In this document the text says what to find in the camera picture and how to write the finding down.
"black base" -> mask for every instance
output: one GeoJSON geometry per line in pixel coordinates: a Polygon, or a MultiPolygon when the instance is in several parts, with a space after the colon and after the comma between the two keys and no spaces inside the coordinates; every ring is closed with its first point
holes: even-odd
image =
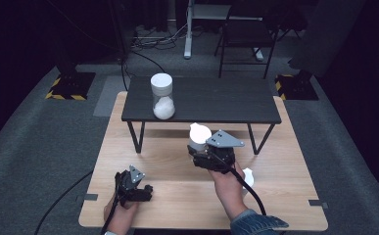
{"type": "Polygon", "coordinates": [[[74,75],[59,74],[46,99],[86,100],[95,72],[77,72],[74,75]]]}
{"type": "Polygon", "coordinates": [[[278,74],[275,87],[283,100],[318,100],[310,82],[300,82],[295,76],[278,74]]]}

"hand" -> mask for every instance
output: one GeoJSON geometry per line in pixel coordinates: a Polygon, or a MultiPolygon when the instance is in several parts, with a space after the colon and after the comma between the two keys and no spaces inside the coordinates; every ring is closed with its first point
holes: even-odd
{"type": "MultiPolygon", "coordinates": [[[[241,177],[244,178],[244,171],[242,171],[237,162],[235,162],[234,166],[241,177]]],[[[221,172],[213,170],[208,170],[208,172],[213,178],[215,192],[230,220],[247,209],[243,200],[242,185],[238,182],[234,174],[231,172],[222,174],[221,172]]]]}
{"type": "MultiPolygon", "coordinates": [[[[111,208],[113,206],[114,196],[110,199],[107,205],[104,207],[104,220],[107,220],[111,208]]],[[[124,207],[120,204],[116,206],[116,210],[113,214],[113,218],[110,221],[107,230],[117,235],[125,235],[131,227],[134,216],[137,214],[138,203],[126,202],[124,207]]]]}

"blue denim sleeve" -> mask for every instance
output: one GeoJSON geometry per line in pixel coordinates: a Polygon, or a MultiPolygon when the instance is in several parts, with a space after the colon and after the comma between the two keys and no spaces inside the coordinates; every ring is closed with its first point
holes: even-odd
{"type": "Polygon", "coordinates": [[[233,235],[272,235],[278,234],[273,228],[288,227],[289,224],[278,217],[260,215],[248,209],[236,216],[230,226],[233,235]]]}

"jar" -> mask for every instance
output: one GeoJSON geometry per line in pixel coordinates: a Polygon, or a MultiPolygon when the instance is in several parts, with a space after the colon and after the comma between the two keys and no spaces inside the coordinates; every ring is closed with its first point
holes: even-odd
{"type": "Polygon", "coordinates": [[[172,79],[167,73],[152,76],[153,113],[159,119],[169,119],[174,115],[172,79]]]}

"person's left hand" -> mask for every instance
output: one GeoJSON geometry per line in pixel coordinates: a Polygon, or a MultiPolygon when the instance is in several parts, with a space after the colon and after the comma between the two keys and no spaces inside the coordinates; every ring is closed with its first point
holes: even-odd
{"type": "MultiPolygon", "coordinates": [[[[113,206],[114,196],[110,199],[107,205],[104,207],[104,221],[107,220],[111,208],[113,206]]],[[[120,204],[116,206],[116,210],[113,214],[113,218],[107,227],[107,230],[117,235],[125,235],[131,227],[134,216],[137,214],[138,203],[126,202],[124,207],[120,204]]]]}

